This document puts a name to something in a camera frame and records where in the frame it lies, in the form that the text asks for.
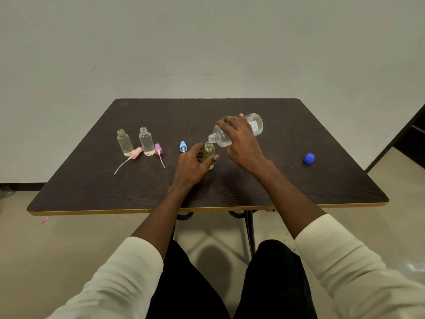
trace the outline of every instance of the blue bottle cap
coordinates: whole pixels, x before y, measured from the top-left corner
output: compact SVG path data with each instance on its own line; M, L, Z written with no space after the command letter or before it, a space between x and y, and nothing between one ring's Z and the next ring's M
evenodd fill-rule
M184 143L184 141L180 142L180 151L183 152L183 148L184 151L187 152L187 145Z
M304 157L304 162L308 163L309 165L312 164L314 160L315 160L315 155L312 153L309 153Z

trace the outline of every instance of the person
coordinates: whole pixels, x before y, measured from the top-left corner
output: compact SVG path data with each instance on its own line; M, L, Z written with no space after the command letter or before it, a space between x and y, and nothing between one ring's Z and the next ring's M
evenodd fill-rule
M339 318L425 318L425 287L387 269L377 254L295 188L264 157L243 114L217 125L232 139L226 154L267 191ZM201 148L198 143L180 155L162 201L81 293L50 318L229 318L219 295L171 237L184 198L218 158L198 163ZM300 257L282 242L268 240L248 265L234 318L275 317L317 316Z

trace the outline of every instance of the clear plastic bottle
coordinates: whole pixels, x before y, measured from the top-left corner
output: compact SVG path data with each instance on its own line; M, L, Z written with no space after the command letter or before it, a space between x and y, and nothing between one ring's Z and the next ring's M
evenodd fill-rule
M152 135L146 128L140 128L139 139L145 155L151 156L155 154L155 145L153 145Z
M124 132L123 129L119 129L117 133L118 136L116 138L118 139L118 143L120 144L122 153L125 156L130 156L130 152L134 150L133 145L130 141L130 137Z
M251 124L252 133L255 136L263 132L263 120L258 114L252 113L245 115L247 121ZM216 125L212 131L213 133L208 136L208 142L217 143L221 147L226 147L227 145L232 144L230 136L228 136L224 131Z
M207 160L210 156L215 155L215 147L209 141L205 142L204 148L202 149L202 161ZM210 166L209 170L214 168L214 163Z

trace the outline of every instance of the sleeve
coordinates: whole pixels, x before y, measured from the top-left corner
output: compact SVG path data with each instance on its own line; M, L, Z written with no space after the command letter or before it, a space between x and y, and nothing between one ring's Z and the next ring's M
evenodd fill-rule
M425 318L425 287L387 269L331 215L303 229L295 245L339 318Z
M151 243L129 237L50 319L145 318L164 263Z

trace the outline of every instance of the bottle mouth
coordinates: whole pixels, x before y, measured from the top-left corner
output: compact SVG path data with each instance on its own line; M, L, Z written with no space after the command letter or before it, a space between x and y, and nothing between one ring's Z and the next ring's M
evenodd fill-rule
M215 138L215 133L213 133L213 134L210 134L209 136L208 136L208 142L207 143L211 143L211 144L213 144L213 143L216 143L217 142L217 139Z

